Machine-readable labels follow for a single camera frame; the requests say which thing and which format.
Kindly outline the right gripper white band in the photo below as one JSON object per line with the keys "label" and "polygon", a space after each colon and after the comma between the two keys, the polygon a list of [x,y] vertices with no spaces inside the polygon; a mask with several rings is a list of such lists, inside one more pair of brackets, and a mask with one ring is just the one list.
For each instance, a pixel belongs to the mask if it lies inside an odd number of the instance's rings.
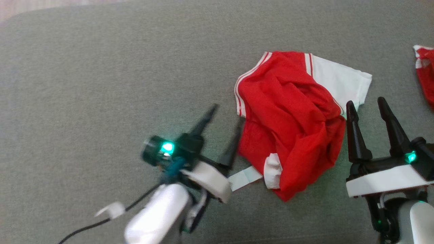
{"label": "right gripper white band", "polygon": [[396,192],[433,185],[433,143],[422,137],[409,141],[386,99],[378,97],[378,108],[386,124],[390,156],[372,160],[361,134],[358,113],[352,101],[346,103],[346,131],[349,162],[354,173],[346,182],[349,197]]}

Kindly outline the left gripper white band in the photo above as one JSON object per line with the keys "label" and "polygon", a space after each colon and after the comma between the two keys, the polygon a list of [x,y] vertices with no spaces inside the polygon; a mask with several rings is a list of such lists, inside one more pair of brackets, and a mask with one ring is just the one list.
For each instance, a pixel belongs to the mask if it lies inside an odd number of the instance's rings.
{"label": "left gripper white band", "polygon": [[227,204],[232,195],[231,183],[223,174],[225,168],[233,168],[238,145],[243,133],[244,119],[239,119],[228,147],[219,159],[219,165],[201,155],[204,138],[201,136],[212,121],[219,105],[213,104],[191,129],[176,141],[152,136],[143,144],[142,159],[158,167],[163,175],[161,184],[181,183],[196,190],[204,189],[212,198]]}

